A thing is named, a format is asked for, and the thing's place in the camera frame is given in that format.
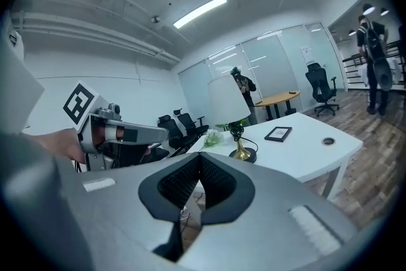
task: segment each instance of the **person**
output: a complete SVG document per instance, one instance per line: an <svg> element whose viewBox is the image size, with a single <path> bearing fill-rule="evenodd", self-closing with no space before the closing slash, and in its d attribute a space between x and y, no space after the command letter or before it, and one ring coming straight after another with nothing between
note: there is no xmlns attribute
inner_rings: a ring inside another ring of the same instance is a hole
<svg viewBox="0 0 406 271"><path fill-rule="evenodd" d="M365 59L365 61L367 62L367 78L369 83L369 105L367 107L367 112L369 114L375 114L378 82L376 80L374 72L374 63L371 57L369 56L368 51L366 51L366 49L364 50L366 46L365 38L367 37L368 28L369 27L372 28L379 37L383 36L383 47L386 49L386 41L388 40L389 34L388 30L385 28L383 24L377 22L371 23L369 19L364 15L360 15L358 21L360 23L360 28L357 30L358 50ZM385 115L387 104L388 104L388 92L381 90L381 104L378 108L378 112L381 116Z"/></svg>
<svg viewBox="0 0 406 271"><path fill-rule="evenodd" d="M7 28L4 28L3 25L4 22L0 21L0 42L4 42L3 44L1 44L2 46L4 46L2 48L2 50L4 49L5 51L10 51L10 47L6 45L6 43L8 42L8 36L7 36ZM15 53L3 53L4 56L15 56ZM22 70L16 70L16 71L22 71L23 73L25 72L25 70L27 70L26 67L23 66L23 63L16 63L13 60L7 60L4 59L5 62L14 62L15 65L14 67L16 67L16 69L22 69ZM24 92L28 91L28 89L18 89L18 92L16 92L14 94L15 98L18 98L19 96L24 97ZM21 114L20 116L18 116L17 119L22 120L25 119L27 120L27 116L24 116L24 114ZM1 129L2 131L4 131L4 129L7 130L12 130L9 128L6 128L3 125L3 122L1 123ZM12 130L12 133L18 133L21 130ZM124 130L122 128L118 128L117 129L117 138L122 138L124 133ZM63 130L59 130L56 131L54 133L50 133L47 135L36 135L36 136L32 136L32 135L26 135L26 134L22 134L24 137L30 138L31 140L34 140L35 142L39 143L41 146L43 146L45 149L47 149L49 152L51 152L54 155L62 155L65 157L68 157L71 160L75 160L81 164L85 164L85 155L84 152L82 150L82 147L79 143L78 137L77 137L77 132L74 128L71 129L63 129ZM105 136L104 136L104 129L103 128L98 128L97 130L94 131L94 133L92 134L93 137L93 143L95 145L98 145L102 142L104 142L105 140ZM147 149L147 151L145 152L145 155L149 155L150 150Z"/></svg>
<svg viewBox="0 0 406 271"><path fill-rule="evenodd" d="M231 75L234 77L237 86L240 88L242 96L246 100L248 108L251 112L251 114L248 116L248 121L243 123L243 126L254 126L255 124L258 124L258 122L255 114L255 106L251 98L251 92L256 91L256 86L252 80L246 76L243 76L237 67L234 67L231 70Z"/></svg>

